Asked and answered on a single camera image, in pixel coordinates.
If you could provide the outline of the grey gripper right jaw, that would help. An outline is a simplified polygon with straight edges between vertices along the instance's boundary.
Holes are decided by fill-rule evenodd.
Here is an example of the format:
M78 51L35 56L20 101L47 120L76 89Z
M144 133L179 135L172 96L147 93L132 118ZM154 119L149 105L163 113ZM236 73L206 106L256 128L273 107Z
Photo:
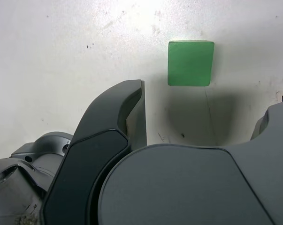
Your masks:
M220 148L151 145L118 162L98 202L101 225L283 225L283 102L264 130Z

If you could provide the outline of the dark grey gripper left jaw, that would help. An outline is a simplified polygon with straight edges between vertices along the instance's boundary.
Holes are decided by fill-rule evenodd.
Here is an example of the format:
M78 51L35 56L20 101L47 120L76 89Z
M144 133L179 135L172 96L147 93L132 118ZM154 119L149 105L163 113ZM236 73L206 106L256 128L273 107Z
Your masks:
M99 193L112 168L147 145L145 83L123 81L83 114L46 195L44 225L96 225Z

